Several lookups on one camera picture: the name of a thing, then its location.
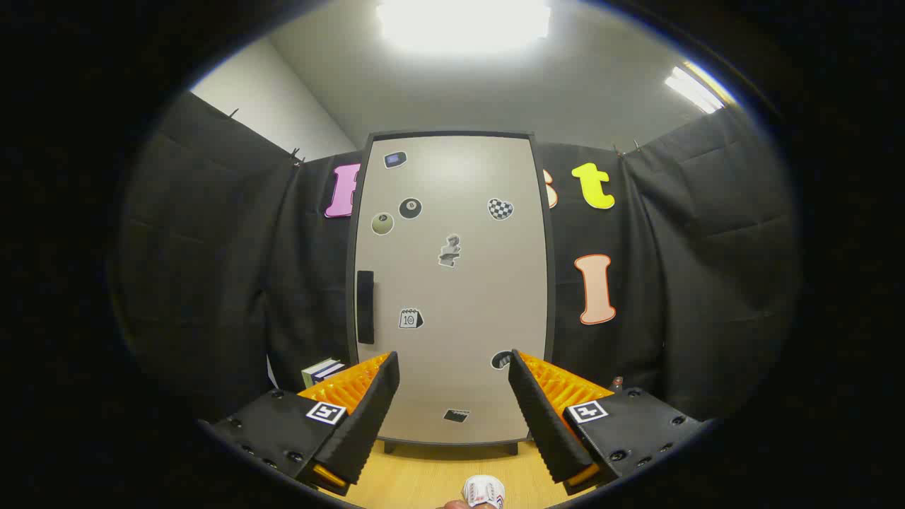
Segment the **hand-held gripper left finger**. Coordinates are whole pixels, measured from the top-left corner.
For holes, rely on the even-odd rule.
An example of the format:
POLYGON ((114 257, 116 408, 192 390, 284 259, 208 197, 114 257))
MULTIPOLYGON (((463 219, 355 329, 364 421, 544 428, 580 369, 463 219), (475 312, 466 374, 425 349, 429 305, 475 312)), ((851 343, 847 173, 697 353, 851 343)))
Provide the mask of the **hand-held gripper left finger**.
POLYGON ((399 381, 398 355, 389 351, 298 393, 265 392, 202 425, 268 472, 345 496, 359 481, 399 381))

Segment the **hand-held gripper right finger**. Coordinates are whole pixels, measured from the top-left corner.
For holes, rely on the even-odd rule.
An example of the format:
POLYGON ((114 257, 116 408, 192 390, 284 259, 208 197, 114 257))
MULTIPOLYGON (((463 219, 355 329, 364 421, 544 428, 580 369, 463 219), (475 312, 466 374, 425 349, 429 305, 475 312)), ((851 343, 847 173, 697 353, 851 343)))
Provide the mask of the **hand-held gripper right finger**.
POLYGON ((508 383, 552 480, 569 495, 652 469, 711 429, 646 390, 605 389, 513 350, 508 383))

